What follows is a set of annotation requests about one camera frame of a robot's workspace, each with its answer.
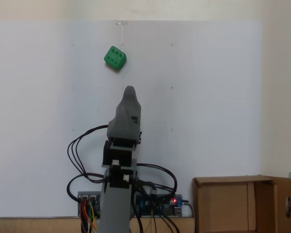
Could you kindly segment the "broad ribbed grey gripper finger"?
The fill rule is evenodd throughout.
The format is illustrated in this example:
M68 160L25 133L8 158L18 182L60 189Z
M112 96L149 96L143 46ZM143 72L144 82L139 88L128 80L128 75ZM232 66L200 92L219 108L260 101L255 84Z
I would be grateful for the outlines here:
M131 93L131 86L127 86L124 90L122 100L116 107L115 117L109 121L109 124L114 124L117 119L122 120L127 114L127 108L129 106L129 99Z

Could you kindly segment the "narrow smooth grey gripper finger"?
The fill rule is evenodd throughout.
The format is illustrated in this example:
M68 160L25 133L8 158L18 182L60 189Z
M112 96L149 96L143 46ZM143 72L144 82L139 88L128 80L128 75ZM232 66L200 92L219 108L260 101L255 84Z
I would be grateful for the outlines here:
M133 86L126 87L126 97L129 105L130 116L134 122L140 122L141 119L141 105L138 102L135 88Z

